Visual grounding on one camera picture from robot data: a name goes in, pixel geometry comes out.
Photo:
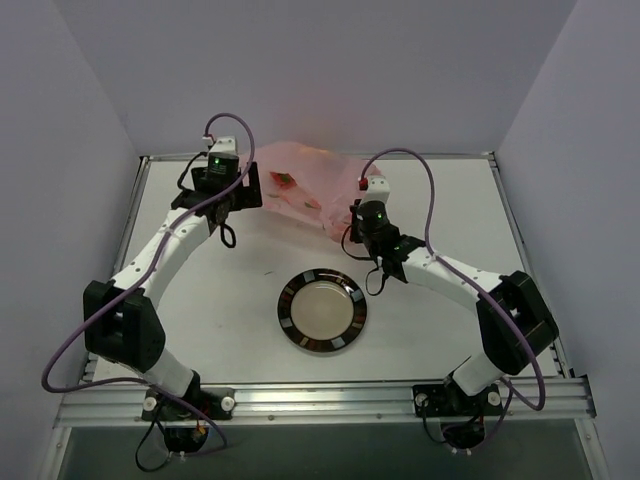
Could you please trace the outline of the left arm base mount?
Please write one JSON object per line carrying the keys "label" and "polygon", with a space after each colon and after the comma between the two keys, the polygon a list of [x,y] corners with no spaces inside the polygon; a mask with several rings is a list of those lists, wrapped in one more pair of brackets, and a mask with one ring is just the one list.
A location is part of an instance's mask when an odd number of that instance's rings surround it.
{"label": "left arm base mount", "polygon": [[[192,405],[214,421],[230,420],[234,409],[234,399],[226,394],[216,395],[202,392],[200,398]],[[161,422],[195,421],[199,417],[173,400],[167,400],[159,392],[148,389],[140,415],[143,421],[150,422],[157,418]]]}

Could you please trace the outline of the fake strawberry in bag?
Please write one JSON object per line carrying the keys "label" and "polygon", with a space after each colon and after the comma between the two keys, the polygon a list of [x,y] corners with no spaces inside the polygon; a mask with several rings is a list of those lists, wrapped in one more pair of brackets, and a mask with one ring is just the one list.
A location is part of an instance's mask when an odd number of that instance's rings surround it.
{"label": "fake strawberry in bag", "polygon": [[297,185],[295,179],[288,173],[271,172],[270,176],[279,189],[290,189]]}

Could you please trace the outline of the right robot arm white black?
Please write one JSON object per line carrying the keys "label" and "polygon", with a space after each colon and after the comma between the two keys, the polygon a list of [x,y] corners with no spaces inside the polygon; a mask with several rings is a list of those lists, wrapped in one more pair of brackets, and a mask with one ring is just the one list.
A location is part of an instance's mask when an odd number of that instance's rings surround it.
{"label": "right robot arm white black", "polygon": [[350,212],[350,239],[365,246],[384,278],[425,287],[476,315],[482,350],[448,375],[443,391],[450,409],[469,411],[485,388],[528,366],[541,375],[537,357],[559,329],[527,273],[497,274],[438,254],[425,241],[402,234],[380,200],[358,200]]}

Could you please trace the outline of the pink plastic bag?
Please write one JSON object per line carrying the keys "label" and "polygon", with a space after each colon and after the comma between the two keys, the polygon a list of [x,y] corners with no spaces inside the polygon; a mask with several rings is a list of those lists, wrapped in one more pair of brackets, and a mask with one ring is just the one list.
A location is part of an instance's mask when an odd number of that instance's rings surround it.
{"label": "pink plastic bag", "polygon": [[[276,142],[255,150],[263,208],[317,227],[338,242],[351,221],[349,207],[360,198],[365,160],[298,142]],[[297,185],[279,189],[271,172],[290,174]]]}

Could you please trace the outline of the round plate dark rim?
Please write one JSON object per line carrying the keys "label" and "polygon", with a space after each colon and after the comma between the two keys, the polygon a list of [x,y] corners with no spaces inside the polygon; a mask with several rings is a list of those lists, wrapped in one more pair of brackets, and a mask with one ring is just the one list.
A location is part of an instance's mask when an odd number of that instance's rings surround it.
{"label": "round plate dark rim", "polygon": [[367,322],[368,306],[364,291],[346,274],[311,269],[284,286],[276,312],[288,340],[300,349],[325,355],[357,340]]}

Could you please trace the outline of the aluminium front rail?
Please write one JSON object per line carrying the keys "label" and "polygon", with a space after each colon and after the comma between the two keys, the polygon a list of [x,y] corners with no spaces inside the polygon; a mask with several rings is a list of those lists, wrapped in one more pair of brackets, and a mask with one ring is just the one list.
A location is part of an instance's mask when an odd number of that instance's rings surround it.
{"label": "aluminium front rail", "polygon": [[[412,381],[235,384],[232,418],[218,425],[408,423],[418,419]],[[515,399],[509,420],[573,420],[596,416],[584,379],[548,378],[546,404],[533,411]],[[63,397],[56,427],[141,427],[145,389],[92,388]]]}

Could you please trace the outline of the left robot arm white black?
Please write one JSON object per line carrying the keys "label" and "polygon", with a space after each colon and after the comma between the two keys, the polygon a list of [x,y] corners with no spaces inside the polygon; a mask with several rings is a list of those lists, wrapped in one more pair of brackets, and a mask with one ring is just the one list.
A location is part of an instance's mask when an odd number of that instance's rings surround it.
{"label": "left robot arm white black", "polygon": [[241,168],[235,154],[212,154],[191,175],[193,188],[180,191],[139,254],[111,280],[93,281],[83,293],[86,349],[167,392],[166,408],[179,419],[200,411],[200,377],[168,350],[157,313],[160,300],[190,255],[214,233],[234,247],[230,213],[262,205],[254,161]]}

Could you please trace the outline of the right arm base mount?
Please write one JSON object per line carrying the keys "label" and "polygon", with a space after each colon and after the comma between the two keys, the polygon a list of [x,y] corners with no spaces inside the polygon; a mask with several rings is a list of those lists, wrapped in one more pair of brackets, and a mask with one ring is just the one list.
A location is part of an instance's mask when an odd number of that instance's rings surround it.
{"label": "right arm base mount", "polygon": [[496,385],[468,396],[454,383],[414,384],[412,396],[415,414],[425,418],[498,416],[503,409]]}

